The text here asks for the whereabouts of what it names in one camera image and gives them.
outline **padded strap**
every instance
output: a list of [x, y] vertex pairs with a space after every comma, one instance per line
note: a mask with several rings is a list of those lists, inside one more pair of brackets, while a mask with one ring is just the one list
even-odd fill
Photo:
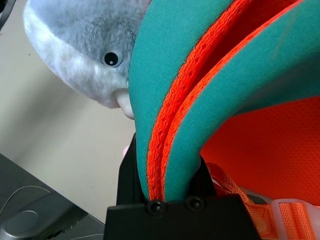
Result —
[[152, 179], [156, 184], [161, 181], [160, 172], [147, 171], [147, 158], [166, 95], [194, 46], [232, 2], [152, 0], [140, 26], [130, 63], [129, 94], [135, 118], [138, 172], [147, 198]]
[[318, 13], [318, 0], [151, 2], [129, 74], [148, 199], [185, 197], [202, 147], [228, 118], [319, 95]]

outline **plush fur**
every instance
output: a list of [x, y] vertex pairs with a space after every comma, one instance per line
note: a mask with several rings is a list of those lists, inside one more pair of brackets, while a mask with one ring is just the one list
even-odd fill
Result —
[[[135, 39], [151, 0], [28, 0], [24, 28], [47, 66], [67, 85], [108, 108], [128, 88]], [[122, 53], [117, 67], [108, 52]]]

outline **plastic buckle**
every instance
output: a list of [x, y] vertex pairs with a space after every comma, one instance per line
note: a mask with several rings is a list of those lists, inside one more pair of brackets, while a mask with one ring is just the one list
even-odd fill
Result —
[[313, 206], [312, 204], [303, 200], [285, 198], [273, 200], [270, 204], [278, 240], [288, 240], [285, 223], [279, 205], [292, 203], [302, 203], [305, 205], [311, 222], [312, 230], [315, 235], [315, 239], [320, 239], [320, 208]]

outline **gray plush toy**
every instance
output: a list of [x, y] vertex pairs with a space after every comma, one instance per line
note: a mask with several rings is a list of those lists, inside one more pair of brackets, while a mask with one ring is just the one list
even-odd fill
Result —
[[32, 46], [72, 89], [133, 119], [128, 74], [151, 0], [28, 0], [24, 28]]

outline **teal fabric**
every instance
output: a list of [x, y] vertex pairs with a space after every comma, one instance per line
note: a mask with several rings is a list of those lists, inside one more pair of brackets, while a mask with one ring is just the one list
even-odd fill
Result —
[[[303, 1], [248, 43], [203, 90], [174, 138], [165, 175], [166, 201], [184, 198], [202, 146], [229, 117], [242, 110], [319, 96], [319, 12], [319, 0]], [[277, 86], [283, 91], [264, 95]], [[253, 96], [264, 97], [256, 103]]]
[[129, 71], [137, 164], [148, 197], [147, 154], [162, 103], [181, 66], [233, 0], [152, 0], [140, 27]]

